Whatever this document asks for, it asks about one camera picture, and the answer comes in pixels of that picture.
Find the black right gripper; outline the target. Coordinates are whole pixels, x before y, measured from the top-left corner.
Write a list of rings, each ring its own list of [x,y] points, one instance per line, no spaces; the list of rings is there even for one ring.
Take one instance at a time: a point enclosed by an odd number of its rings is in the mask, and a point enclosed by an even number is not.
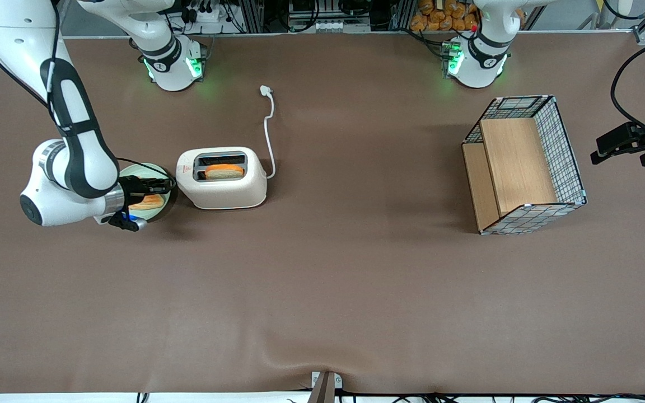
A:
[[[148,195],[165,195],[170,192],[172,181],[160,178],[141,178],[134,175],[120,176],[118,184],[123,189],[124,206],[122,211],[128,213],[130,206],[141,203]]]

